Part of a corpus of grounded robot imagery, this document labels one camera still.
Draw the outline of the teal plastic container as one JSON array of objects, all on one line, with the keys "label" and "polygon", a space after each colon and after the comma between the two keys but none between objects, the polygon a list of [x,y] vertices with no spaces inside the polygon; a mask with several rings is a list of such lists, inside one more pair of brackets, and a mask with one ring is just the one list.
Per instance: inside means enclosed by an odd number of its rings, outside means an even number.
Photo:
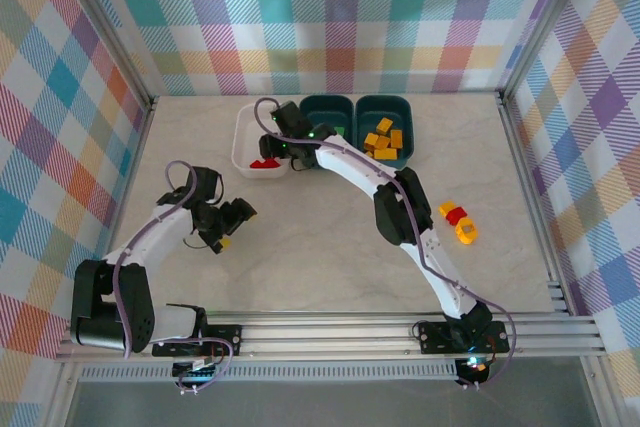
[{"label": "teal plastic container", "polygon": [[349,144],[355,140],[354,104],[342,95],[310,95],[299,104],[300,110],[313,125],[327,124],[345,128],[343,137]]},{"label": "teal plastic container", "polygon": [[355,146],[365,150],[368,134],[376,134],[384,119],[391,121],[391,130],[402,132],[402,146],[397,149],[395,160],[383,164],[402,169],[414,153],[414,125],[410,103],[396,95],[366,95],[355,104]]}]

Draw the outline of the white plastic container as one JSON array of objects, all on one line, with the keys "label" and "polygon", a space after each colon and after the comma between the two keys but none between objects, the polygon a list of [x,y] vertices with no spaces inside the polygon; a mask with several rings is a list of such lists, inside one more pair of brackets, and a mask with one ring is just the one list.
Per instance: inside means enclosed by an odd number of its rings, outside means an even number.
[{"label": "white plastic container", "polygon": [[239,173],[250,180],[267,180],[283,177],[290,170],[289,161],[276,158],[280,163],[274,169],[251,169],[255,160],[263,160],[260,156],[259,140],[265,131],[260,127],[254,115],[254,105],[242,107],[236,117],[235,132],[232,144],[231,161]]}]

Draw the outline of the circuit board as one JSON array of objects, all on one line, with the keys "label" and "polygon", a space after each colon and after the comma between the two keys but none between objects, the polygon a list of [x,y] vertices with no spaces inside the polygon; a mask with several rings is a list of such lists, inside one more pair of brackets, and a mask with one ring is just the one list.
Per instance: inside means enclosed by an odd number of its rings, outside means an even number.
[{"label": "circuit board", "polygon": [[221,367],[220,361],[197,359],[174,362],[171,376],[185,385],[203,384],[211,380]]},{"label": "circuit board", "polygon": [[486,357],[471,356],[455,360],[457,378],[455,382],[462,387],[482,384],[489,379],[492,361]]}]

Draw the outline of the plaid backdrop cloth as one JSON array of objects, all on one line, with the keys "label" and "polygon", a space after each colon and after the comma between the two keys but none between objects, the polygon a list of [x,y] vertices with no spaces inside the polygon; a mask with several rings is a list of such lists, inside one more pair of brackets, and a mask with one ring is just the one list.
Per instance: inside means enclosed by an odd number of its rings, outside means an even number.
[{"label": "plaid backdrop cloth", "polygon": [[0,0],[0,427],[36,427],[144,107],[79,0]]},{"label": "plaid backdrop cloth", "polygon": [[568,0],[515,94],[529,170],[576,315],[603,424],[640,427],[640,0]]},{"label": "plaid backdrop cloth", "polygon": [[480,91],[549,0],[98,0],[157,95]]}]

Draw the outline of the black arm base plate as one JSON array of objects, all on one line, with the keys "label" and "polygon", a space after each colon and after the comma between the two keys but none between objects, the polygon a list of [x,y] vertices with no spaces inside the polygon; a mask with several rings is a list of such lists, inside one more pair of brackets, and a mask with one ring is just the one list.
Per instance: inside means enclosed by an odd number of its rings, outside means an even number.
[{"label": "black arm base plate", "polygon": [[510,350],[505,325],[499,321],[490,322],[467,344],[454,338],[445,321],[420,320],[411,327],[411,335],[419,342],[422,354],[502,354]]},{"label": "black arm base plate", "polygon": [[158,341],[152,346],[154,357],[221,357],[229,355],[229,347],[220,343],[222,339],[231,345],[234,355],[240,353],[242,326],[205,325],[196,329],[190,337]]}]

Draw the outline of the aluminium side rail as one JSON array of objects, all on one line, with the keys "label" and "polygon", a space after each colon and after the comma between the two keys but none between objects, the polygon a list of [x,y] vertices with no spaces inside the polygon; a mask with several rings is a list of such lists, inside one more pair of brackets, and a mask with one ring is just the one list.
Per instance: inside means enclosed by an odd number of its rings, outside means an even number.
[{"label": "aluminium side rail", "polygon": [[122,196],[120,198],[120,202],[114,214],[114,218],[113,218],[114,223],[109,232],[108,237],[106,238],[104,254],[108,254],[116,244],[117,236],[121,229],[121,224],[124,219],[126,206],[129,201],[130,194],[133,189],[133,185],[135,183],[136,174],[139,169],[140,162],[142,160],[142,156],[143,156],[147,139],[151,130],[151,126],[153,123],[153,119],[155,116],[155,111],[156,111],[159,99],[160,99],[159,96],[152,97],[150,101],[146,104],[146,110],[142,119],[141,130],[139,132],[138,141],[136,143],[133,156],[131,157],[131,161],[128,166],[127,175],[125,176],[125,183],[122,190]]},{"label": "aluminium side rail", "polygon": [[534,237],[547,272],[550,297],[554,310],[563,315],[575,316],[574,300],[567,287],[555,244],[544,217],[537,186],[529,170],[524,146],[517,132],[516,123],[513,118],[513,109],[505,99],[502,91],[497,91],[495,96],[498,114],[515,164],[529,221],[533,228]]}]

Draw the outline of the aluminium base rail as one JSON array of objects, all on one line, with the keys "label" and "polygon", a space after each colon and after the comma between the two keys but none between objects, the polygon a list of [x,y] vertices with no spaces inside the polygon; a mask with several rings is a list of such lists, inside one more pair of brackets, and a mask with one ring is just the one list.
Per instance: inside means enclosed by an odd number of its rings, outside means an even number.
[{"label": "aluminium base rail", "polygon": [[[220,312],[213,325],[242,326],[240,361],[396,360],[422,356],[411,327],[426,313]],[[558,312],[516,313],[506,328],[516,357],[605,354],[595,320]]]}]

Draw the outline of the aluminium frame post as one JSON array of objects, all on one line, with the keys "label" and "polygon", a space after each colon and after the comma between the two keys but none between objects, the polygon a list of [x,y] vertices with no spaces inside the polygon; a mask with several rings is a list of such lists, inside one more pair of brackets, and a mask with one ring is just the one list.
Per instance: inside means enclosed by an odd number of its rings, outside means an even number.
[{"label": "aluminium frame post", "polygon": [[154,97],[149,93],[141,76],[130,60],[124,44],[120,41],[115,27],[110,21],[100,0],[79,0],[86,16],[96,29],[97,35],[104,42],[107,51],[111,54],[115,64],[134,96],[149,110],[153,105]]},{"label": "aluminium frame post", "polygon": [[522,18],[516,22],[501,57],[504,68],[494,81],[500,99],[515,94],[567,3],[568,0],[524,1]]}]

